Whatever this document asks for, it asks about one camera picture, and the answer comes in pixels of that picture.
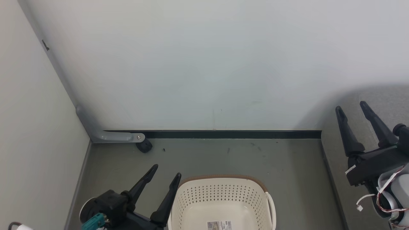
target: barcode sticker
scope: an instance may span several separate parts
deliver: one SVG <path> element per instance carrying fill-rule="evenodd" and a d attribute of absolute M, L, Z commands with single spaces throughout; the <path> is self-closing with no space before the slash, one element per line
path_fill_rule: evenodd
<path fill-rule="evenodd" d="M 207 223 L 207 230 L 233 230 L 231 221 L 212 221 Z"/>

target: plastic basket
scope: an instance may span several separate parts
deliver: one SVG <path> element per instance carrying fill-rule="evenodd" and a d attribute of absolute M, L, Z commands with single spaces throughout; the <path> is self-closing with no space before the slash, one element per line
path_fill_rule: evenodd
<path fill-rule="evenodd" d="M 275 230 L 276 210 L 259 180 L 213 175 L 181 182 L 169 230 Z"/>

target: black wheel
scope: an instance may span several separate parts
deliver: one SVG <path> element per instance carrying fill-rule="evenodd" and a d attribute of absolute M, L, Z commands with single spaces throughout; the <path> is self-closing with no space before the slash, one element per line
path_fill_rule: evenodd
<path fill-rule="evenodd" d="M 145 138 L 144 141 L 140 143 L 136 143 L 136 147 L 141 151 L 142 153 L 147 153 L 152 149 L 152 144 L 151 142 Z"/>

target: black baseboard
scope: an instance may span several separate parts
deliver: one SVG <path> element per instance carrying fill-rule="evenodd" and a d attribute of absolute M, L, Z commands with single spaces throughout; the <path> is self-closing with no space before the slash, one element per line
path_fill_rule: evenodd
<path fill-rule="evenodd" d="M 197 139 L 321 139 L 321 130 L 288 130 L 288 131 L 172 131 L 172 130 L 108 130 L 109 132 L 143 133 L 146 138 L 197 138 Z"/>

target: basket rim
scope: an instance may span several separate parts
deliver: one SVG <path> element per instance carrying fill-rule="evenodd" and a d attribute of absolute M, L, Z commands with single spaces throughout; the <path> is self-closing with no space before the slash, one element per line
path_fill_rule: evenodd
<path fill-rule="evenodd" d="M 193 180 L 219 179 L 219 178 L 234 178 L 234 179 L 251 180 L 255 182 L 256 184 L 258 184 L 264 192 L 268 192 L 267 187 L 260 180 L 254 177 L 251 177 L 251 176 L 235 175 L 235 174 L 214 174 L 214 175 L 204 175 L 204 176 L 192 176 L 192 177 L 188 177 L 182 180 L 179 184 L 179 188 L 185 183 L 193 181 Z"/>

